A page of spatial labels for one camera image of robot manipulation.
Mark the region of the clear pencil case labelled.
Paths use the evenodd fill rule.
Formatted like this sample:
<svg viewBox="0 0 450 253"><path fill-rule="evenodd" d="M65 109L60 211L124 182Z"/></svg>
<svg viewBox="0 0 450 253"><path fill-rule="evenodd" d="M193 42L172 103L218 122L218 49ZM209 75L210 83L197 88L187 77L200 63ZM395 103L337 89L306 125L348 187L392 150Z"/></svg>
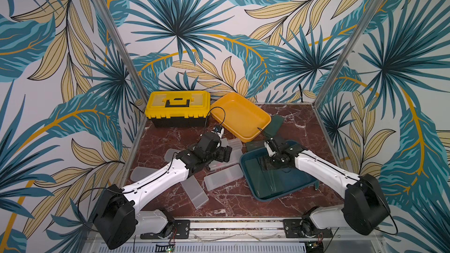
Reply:
<svg viewBox="0 0 450 253"><path fill-rule="evenodd" d="M195 209L201 208L209 201L207 194L194 176L191 176L182 181L181 185L187 196L191 200L192 204L194 205Z"/></svg>

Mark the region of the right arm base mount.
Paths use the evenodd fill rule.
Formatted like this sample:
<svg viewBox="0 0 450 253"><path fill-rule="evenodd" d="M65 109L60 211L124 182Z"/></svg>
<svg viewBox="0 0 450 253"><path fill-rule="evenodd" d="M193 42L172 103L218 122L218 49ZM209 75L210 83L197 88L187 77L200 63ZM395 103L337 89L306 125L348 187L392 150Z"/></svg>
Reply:
<svg viewBox="0 0 450 253"><path fill-rule="evenodd" d="M286 238L331 238L333 233L330 229L318 229L309 220L284 219L282 221Z"/></svg>

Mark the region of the yellow plastic tray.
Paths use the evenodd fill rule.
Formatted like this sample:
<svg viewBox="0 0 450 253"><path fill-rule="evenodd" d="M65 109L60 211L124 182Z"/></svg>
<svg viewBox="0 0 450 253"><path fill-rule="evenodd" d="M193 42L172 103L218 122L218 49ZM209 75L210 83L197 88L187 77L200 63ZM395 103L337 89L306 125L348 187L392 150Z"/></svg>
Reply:
<svg viewBox="0 0 450 253"><path fill-rule="evenodd" d="M263 109L237 93L228 93L211 105L212 117L241 142L254 140L271 122Z"/></svg>

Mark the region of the clear pencil case lower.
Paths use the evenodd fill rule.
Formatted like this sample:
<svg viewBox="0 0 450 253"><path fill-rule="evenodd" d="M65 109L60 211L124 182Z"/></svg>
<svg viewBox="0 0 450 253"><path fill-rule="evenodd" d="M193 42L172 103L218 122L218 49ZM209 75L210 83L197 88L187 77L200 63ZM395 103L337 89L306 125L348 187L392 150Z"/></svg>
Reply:
<svg viewBox="0 0 450 253"><path fill-rule="evenodd" d="M239 164L233 165L222 171L213 173L204 178L205 186L208 191L228 185L244 176Z"/></svg>

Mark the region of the right aluminium frame post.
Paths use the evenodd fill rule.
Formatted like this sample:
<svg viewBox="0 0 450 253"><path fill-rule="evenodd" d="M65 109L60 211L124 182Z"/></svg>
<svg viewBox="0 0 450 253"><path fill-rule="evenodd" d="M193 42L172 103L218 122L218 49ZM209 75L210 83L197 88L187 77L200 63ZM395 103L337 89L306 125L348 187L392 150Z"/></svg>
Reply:
<svg viewBox="0 0 450 253"><path fill-rule="evenodd" d="M359 38L362 36L363 32L366 30L371 19L376 15L376 12L379 6L381 6L382 2L383 0L371 0L369 2L367 11L362 14L362 17L358 25L356 26L355 30L353 31L348 40L348 43L345 45L342 53L340 54L338 60L336 61L336 64L334 65L333 69L329 72L327 79L323 83L321 91L319 92L316 100L312 105L315 110L322 105L328 90L332 87L335 78L343 68L344 62L346 62L348 56L353 50L353 47L355 46Z"/></svg>

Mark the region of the clear pencil case pink inside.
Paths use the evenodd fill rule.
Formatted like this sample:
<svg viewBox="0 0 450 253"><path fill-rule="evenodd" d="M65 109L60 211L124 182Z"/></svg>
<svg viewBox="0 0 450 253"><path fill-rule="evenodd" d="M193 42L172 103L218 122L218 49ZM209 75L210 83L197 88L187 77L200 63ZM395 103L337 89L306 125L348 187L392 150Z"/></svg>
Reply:
<svg viewBox="0 0 450 253"><path fill-rule="evenodd" d="M210 171L216 171L218 169L223 169L229 166L236 165L240 162L240 158L242 155L243 153L241 150L232 151L232 153L230 154L230 160L228 162L218 162L214 160L209 164L208 168Z"/></svg>

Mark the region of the green pencil case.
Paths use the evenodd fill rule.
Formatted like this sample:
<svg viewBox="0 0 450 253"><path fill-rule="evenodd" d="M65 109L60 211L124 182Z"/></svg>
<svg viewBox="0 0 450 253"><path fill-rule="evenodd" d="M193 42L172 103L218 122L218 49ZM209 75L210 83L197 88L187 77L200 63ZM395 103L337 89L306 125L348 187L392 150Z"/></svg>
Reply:
<svg viewBox="0 0 450 253"><path fill-rule="evenodd" d="M290 167L284 167L276 169L274 166L270 165L269 157L259 157L258 163L260 164L262 174L265 179L267 179L270 183L277 183L279 177L282 174L289 173L291 171Z"/></svg>
<svg viewBox="0 0 450 253"><path fill-rule="evenodd" d="M257 140L246 143L247 152L254 151L256 149L264 148L265 140Z"/></svg>
<svg viewBox="0 0 450 253"><path fill-rule="evenodd" d="M270 187L264 177L258 159L247 160L244 165L254 194L260 199L269 196L271 194Z"/></svg>
<svg viewBox="0 0 450 253"><path fill-rule="evenodd" d="M265 127L264 134L266 137L273 137L284 123L285 118L280 115L273 115L271 122Z"/></svg>

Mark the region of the clear pencil case top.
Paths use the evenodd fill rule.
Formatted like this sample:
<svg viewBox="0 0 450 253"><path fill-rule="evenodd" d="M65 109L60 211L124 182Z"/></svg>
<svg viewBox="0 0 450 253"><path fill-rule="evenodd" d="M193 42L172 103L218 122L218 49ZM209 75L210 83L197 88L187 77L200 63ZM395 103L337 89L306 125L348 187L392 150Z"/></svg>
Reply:
<svg viewBox="0 0 450 253"><path fill-rule="evenodd" d="M237 155L238 157L241 157L243 154L242 148L243 143L241 140L235 138L235 139L221 139L221 150L225 153L230 153L231 155Z"/></svg>

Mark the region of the green pencil case back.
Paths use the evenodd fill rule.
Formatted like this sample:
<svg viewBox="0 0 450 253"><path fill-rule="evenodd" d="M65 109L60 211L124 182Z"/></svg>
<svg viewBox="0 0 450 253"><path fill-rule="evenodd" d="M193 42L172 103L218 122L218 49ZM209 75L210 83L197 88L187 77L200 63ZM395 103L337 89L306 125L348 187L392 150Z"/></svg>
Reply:
<svg viewBox="0 0 450 253"><path fill-rule="evenodd" d="M273 137L284 123L285 118L280 115L273 115L271 122L265 127L264 134L266 137Z"/></svg>

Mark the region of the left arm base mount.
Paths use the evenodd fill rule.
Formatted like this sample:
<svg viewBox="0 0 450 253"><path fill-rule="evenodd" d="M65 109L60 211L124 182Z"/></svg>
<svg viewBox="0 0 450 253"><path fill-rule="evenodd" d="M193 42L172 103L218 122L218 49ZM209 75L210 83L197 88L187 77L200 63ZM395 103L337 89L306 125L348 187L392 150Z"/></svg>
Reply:
<svg viewBox="0 0 450 253"><path fill-rule="evenodd" d="M160 233L145 233L140 235L142 240L187 240L191 230L190 220L170 221Z"/></svg>

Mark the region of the aluminium frame post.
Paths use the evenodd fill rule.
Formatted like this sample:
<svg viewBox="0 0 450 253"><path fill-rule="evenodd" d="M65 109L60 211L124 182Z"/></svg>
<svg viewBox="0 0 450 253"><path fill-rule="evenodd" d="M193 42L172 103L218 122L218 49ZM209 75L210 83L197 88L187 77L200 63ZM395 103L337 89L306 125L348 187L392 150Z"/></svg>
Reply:
<svg viewBox="0 0 450 253"><path fill-rule="evenodd" d="M104 0L92 0L95 7L97 8L97 11L99 12L99 15L102 19L102 21L105 24L105 28L107 31L109 31L109 34L111 36L111 40L114 43L117 51L119 52L130 76L131 80L134 82L139 95L144 101L147 101L149 98L149 95L147 94L143 84L141 83L138 72L136 71L136 68L133 64L133 61L129 55L129 52L127 51L125 44L120 36L120 33L116 27L115 22L113 21L113 18L111 16L111 13L107 7L107 4Z"/></svg>
<svg viewBox="0 0 450 253"><path fill-rule="evenodd" d="M321 91L319 92L316 100L312 105L315 110L322 105L328 90L332 87L335 78L343 68L344 62L346 62L348 56L353 50L353 47L355 46L359 38L362 36L363 32L366 30L371 19L376 15L376 12L379 6L381 6L382 2L383 0L371 0L369 2L367 11L362 14L362 17L358 25L356 26L355 30L353 31L348 40L348 43L345 45L342 53L340 54L338 60L336 61L336 64L334 65L333 69L329 72L327 79L323 83Z"/></svg>

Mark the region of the left aluminium frame post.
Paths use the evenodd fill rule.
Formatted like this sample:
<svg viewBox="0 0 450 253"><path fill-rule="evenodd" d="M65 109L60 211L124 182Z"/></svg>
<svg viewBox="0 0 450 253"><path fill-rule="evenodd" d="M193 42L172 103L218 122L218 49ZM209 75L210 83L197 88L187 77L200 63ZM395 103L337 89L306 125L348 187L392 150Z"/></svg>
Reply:
<svg viewBox="0 0 450 253"><path fill-rule="evenodd" d="M105 24L105 28L107 31L109 31L109 34L111 36L111 40L114 43L117 51L119 52L130 76L131 80L134 82L139 95L144 101L147 101L149 98L149 95L147 94L143 84L141 83L138 72L136 71L136 68L133 64L133 61L129 55L129 52L127 51L125 44L120 36L120 33L116 27L115 22L113 21L113 18L111 16L111 13L107 7L107 4L104 0L92 0L95 7L97 8L97 11L99 12L99 15L102 19L102 21Z"/></svg>

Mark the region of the aluminium front rail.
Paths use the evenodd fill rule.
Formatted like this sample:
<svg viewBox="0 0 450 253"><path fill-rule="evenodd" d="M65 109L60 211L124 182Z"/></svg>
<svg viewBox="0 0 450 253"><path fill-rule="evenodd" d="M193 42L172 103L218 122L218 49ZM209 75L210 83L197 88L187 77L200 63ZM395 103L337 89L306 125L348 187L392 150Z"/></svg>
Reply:
<svg viewBox="0 0 450 253"><path fill-rule="evenodd" d="M168 246L175 253L305 253L314 242L328 253L345 252L357 242L353 230L333 229L319 238L287 238L283 218L190 218L186 239L145 240L132 237L117 253L161 253Z"/></svg>

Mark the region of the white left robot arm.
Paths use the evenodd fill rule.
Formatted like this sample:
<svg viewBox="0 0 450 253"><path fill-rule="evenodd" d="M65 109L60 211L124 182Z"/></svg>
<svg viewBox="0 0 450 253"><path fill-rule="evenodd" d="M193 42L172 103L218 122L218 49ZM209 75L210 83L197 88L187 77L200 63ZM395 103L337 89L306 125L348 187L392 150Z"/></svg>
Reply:
<svg viewBox="0 0 450 253"><path fill-rule="evenodd" d="M228 162L231 153L230 146L221 144L220 134L206 132L198 143L173 153L166 166L146 178L124 187L111 185L104 189L93 211L93 224L108 249L119 248L135 235L170 235L170 219L163 211L156 210L150 218L141 216L140 211L168 188L189 179L211 162Z"/></svg>

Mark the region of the teal plastic tray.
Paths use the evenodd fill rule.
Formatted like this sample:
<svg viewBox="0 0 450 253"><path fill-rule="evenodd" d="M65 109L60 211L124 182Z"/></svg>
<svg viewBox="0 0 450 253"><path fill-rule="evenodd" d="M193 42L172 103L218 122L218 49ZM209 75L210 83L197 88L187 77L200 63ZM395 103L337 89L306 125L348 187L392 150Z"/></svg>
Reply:
<svg viewBox="0 0 450 253"><path fill-rule="evenodd" d="M240 158L240 167L242 169L242 172L244 174L244 177L247 180L247 184L250 188L250 191L252 195L257 199L258 201L266 202L271 201L280 197L287 196L291 193L297 192L299 190L302 190L306 187L313 186L315 188L319 187L319 181L315 179L313 176L302 172L296 168L291 167L291 171L289 173L282 174L279 177L279 180L277 183L270 183L267 179L268 186L270 187L271 194L263 199L258 198L251 187L250 180L248 177L248 173L245 167L245 162L250 159L259 158L259 157L268 157L268 153L266 151L266 148L260 148L256 149L254 151L247 152L243 154Z"/></svg>

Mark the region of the yellow black toolbox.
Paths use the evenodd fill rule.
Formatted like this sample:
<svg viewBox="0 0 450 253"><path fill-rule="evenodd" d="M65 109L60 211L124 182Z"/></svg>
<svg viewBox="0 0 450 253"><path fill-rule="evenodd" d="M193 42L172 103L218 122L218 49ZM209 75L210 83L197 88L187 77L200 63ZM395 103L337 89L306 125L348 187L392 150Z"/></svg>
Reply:
<svg viewBox="0 0 450 253"><path fill-rule="evenodd" d="M145 115L156 128L203 127L210 104L207 91L155 91L150 95Z"/></svg>

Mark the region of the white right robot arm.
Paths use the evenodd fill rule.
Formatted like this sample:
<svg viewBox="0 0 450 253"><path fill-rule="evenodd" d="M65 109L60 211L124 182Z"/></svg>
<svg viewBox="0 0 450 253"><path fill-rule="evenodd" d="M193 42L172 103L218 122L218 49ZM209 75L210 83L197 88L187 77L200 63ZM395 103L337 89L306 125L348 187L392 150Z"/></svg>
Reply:
<svg viewBox="0 0 450 253"><path fill-rule="evenodd" d="M295 168L324 183L343 199L343 204L314 207L301 217L295 231L302 237L317 237L328 228L351 228L369 235L390 217L391 210L378 180L370 175L346 171L322 159L301 144L290 145L279 136L267 139L266 170Z"/></svg>

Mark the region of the clear pencil case far left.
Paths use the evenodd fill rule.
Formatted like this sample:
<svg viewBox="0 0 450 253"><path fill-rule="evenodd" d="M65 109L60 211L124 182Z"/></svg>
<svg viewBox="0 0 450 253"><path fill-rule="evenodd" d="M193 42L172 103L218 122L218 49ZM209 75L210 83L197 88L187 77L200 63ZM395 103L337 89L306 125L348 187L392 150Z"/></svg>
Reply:
<svg viewBox="0 0 450 253"><path fill-rule="evenodd" d="M138 182L138 181L143 180L146 177L150 176L151 174L155 173L156 171L158 171L158 170L154 169L154 168L137 166L131 172L130 180L132 182Z"/></svg>

